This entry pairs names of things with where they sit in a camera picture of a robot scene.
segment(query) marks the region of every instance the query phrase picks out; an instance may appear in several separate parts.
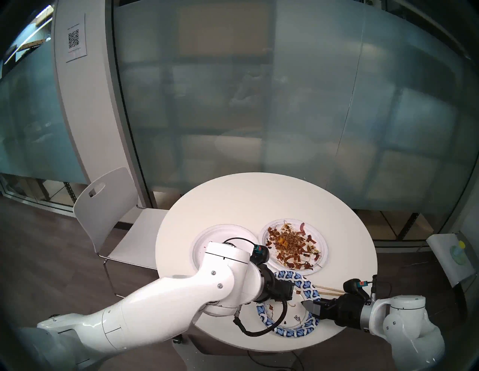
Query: white chair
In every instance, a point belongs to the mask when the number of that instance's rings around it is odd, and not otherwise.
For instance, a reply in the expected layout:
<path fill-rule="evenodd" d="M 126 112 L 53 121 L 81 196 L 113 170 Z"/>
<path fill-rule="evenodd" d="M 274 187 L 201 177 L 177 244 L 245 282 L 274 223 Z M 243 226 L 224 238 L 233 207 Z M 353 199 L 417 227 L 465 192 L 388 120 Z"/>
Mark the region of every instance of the white chair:
<path fill-rule="evenodd" d="M 156 270 L 155 244 L 160 224 L 167 210 L 139 207 L 138 193 L 126 168 L 118 168 L 99 177 L 78 197 L 73 213 L 93 243 L 95 253 L 105 259 L 103 267 L 116 296 L 106 268 L 108 260 L 119 261 Z M 142 209 L 140 216 L 125 237 L 108 256 L 100 249 L 115 224 L 134 207 Z"/>

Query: dark wood floor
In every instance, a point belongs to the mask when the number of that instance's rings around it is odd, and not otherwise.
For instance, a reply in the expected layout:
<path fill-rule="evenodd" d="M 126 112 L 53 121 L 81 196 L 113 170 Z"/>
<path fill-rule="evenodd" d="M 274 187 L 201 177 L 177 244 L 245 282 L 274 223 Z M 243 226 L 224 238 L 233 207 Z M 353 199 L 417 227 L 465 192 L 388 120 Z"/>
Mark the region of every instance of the dark wood floor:
<path fill-rule="evenodd" d="M 105 253 L 124 235 L 125 231 L 114 229 Z M 117 302 L 102 263 L 76 219 L 0 195 L 0 300 L 13 326 L 36 326 L 52 314 L 94 313 Z M 158 277 L 152 270 L 116 262 L 108 265 L 115 287 L 123 294 Z M 379 254 L 378 279 L 379 298 L 388 295 L 390 285 L 391 295 L 423 295 L 429 318 L 443 333 L 458 325 L 454 293 L 432 253 Z M 194 328 L 188 333 L 206 353 L 245 355 Z M 301 358 L 306 370 L 395 369 L 386 341 L 352 329 L 304 350 Z M 171 342 L 165 341 L 110 359 L 101 370 L 158 370 L 159 365 L 162 370 L 186 369 Z"/>

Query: paper plate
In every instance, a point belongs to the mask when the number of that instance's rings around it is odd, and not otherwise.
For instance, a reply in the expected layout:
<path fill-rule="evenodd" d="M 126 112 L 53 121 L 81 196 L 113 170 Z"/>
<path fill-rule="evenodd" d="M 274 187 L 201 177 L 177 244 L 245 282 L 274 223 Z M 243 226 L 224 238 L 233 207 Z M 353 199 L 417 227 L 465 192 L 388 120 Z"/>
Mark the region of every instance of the paper plate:
<path fill-rule="evenodd" d="M 239 225 L 235 224 L 218 224 L 208 229 L 205 229 L 201 232 L 193 241 L 191 245 L 191 258 L 193 260 L 194 266 L 199 269 L 201 262 L 203 261 L 203 256 L 206 251 L 206 246 L 208 246 L 208 242 L 220 242 L 223 243 L 228 238 L 232 237 L 242 237 L 250 240 L 255 244 L 259 244 L 258 239 L 256 236 L 251 233 L 246 228 L 243 228 Z M 229 241 L 237 248 L 241 250 L 247 251 L 250 254 L 253 252 L 253 245 L 250 244 L 248 241 L 243 240 L 231 240 Z"/>
<path fill-rule="evenodd" d="M 288 310 L 283 323 L 273 331 L 275 334 L 283 337 L 303 337 L 310 334 L 319 324 L 319 319 L 314 318 L 308 312 L 301 302 L 303 300 L 319 301 L 320 296 L 317 290 L 313 289 L 310 281 L 306 280 L 301 274 L 292 270 L 281 270 L 275 272 L 274 276 L 279 280 L 290 281 L 295 284 L 293 291 L 293 300 L 288 302 Z M 257 303 L 256 310 L 261 321 L 267 326 L 274 324 L 281 312 L 283 304 L 274 300 L 267 300 L 264 303 Z"/>
<path fill-rule="evenodd" d="M 299 227 L 303 223 L 302 221 L 297 220 L 297 219 L 278 219 L 278 220 L 274 220 L 274 221 L 268 223 L 267 225 L 265 225 L 263 227 L 263 229 L 260 231 L 260 234 L 259 234 L 258 237 L 259 237 L 259 241 L 261 242 L 261 244 L 266 245 L 267 239 L 269 238 L 269 232 L 268 232 L 269 227 L 271 227 L 272 229 L 277 228 L 278 230 L 280 230 L 285 222 L 290 223 L 291 226 L 296 231 L 299 231 Z M 313 266 L 312 268 L 303 269 L 303 270 L 296 270 L 296 269 L 286 267 L 276 258 L 276 256 L 278 255 L 278 251 L 276 250 L 274 245 L 269 246 L 269 247 L 271 247 L 271 249 L 270 249 L 270 259 L 269 259 L 267 264 L 270 265 L 275 270 L 284 270 L 284 269 L 292 270 L 293 272 L 298 272 L 298 273 L 302 274 L 303 276 L 306 276 L 308 274 L 312 274 L 314 272 L 317 272 L 322 267 L 324 267 L 324 265 L 326 264 L 326 260 L 328 258 L 328 245 L 326 244 L 326 241 L 324 240 L 321 233 L 319 233 L 317 229 L 315 229 L 313 226 L 309 225 L 308 223 L 304 224 L 304 231 L 306 232 L 306 236 L 311 235 L 311 238 L 314 241 L 316 241 L 316 244 L 314 244 L 314 246 L 316 247 L 316 249 L 318 249 L 319 253 L 321 254 L 321 257 L 317 261 L 314 261 L 313 259 L 311 259 L 311 261 L 309 262 Z"/>

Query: frosted glass wall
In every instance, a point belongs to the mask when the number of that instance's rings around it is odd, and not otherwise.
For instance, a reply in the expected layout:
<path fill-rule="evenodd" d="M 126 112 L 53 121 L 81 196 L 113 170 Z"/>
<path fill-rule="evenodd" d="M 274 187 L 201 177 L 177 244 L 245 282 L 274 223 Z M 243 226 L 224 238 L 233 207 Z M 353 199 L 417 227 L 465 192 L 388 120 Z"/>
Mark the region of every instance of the frosted glass wall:
<path fill-rule="evenodd" d="M 352 208 L 448 213 L 479 150 L 479 85 L 435 38 L 341 1 L 154 1 L 114 10 L 147 186 L 286 174 Z"/>
<path fill-rule="evenodd" d="M 0 173 L 86 183 L 63 122 L 46 42 L 0 80 Z"/>

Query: white paper plate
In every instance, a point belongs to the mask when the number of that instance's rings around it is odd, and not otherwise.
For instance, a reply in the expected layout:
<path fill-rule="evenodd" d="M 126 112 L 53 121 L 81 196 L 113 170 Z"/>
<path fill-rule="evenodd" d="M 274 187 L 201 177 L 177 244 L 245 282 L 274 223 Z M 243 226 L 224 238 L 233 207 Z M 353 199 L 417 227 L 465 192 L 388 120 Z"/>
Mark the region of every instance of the white paper plate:
<path fill-rule="evenodd" d="M 246 238 L 255 244 L 259 244 L 258 239 L 253 233 L 239 225 L 214 225 L 212 227 L 209 227 L 208 229 L 205 229 L 198 236 L 196 236 L 193 241 L 193 244 L 191 245 L 190 256 L 196 269 L 200 268 L 201 262 L 203 261 L 203 256 L 205 255 L 206 246 L 208 246 L 208 242 L 223 243 L 225 240 L 232 237 Z M 250 244 L 248 241 L 231 240 L 229 242 L 231 242 L 237 248 L 247 251 L 249 254 L 253 252 L 253 245 Z"/>
<path fill-rule="evenodd" d="M 262 245 L 266 245 L 267 239 L 269 238 L 269 232 L 268 232 L 269 227 L 271 227 L 272 229 L 277 228 L 278 230 L 280 230 L 285 222 L 290 223 L 291 226 L 296 231 L 299 231 L 299 227 L 301 226 L 301 224 L 305 223 L 303 229 L 306 232 L 306 236 L 311 235 L 311 238 L 316 241 L 316 244 L 314 244 L 314 246 L 320 252 L 321 257 L 318 259 L 318 261 L 314 261 L 313 259 L 311 259 L 311 261 L 309 263 L 313 266 L 313 268 L 304 269 L 304 270 L 295 270 L 295 269 L 289 268 L 287 266 L 284 266 L 278 259 L 276 259 L 276 256 L 278 255 L 278 251 L 276 250 L 274 245 L 271 245 L 270 246 L 271 247 L 271 249 L 270 249 L 270 259 L 269 259 L 267 264 L 269 264 L 272 268 L 274 268 L 276 270 L 285 270 L 285 269 L 286 270 L 292 270 L 293 272 L 298 272 L 298 273 L 302 274 L 303 276 L 305 276 L 307 274 L 312 274 L 314 272 L 317 272 L 322 267 L 324 267 L 324 265 L 326 264 L 326 260 L 328 258 L 328 245 L 326 244 L 326 241 L 324 240 L 321 233 L 319 233 L 317 229 L 315 229 L 314 227 L 312 227 L 311 225 L 309 225 L 306 222 L 302 222 L 302 221 L 297 220 L 297 219 L 278 219 L 278 220 L 274 220 L 274 221 L 268 223 L 267 225 L 265 225 L 263 227 L 263 229 L 260 231 L 260 234 L 258 236 L 260 243 Z"/>

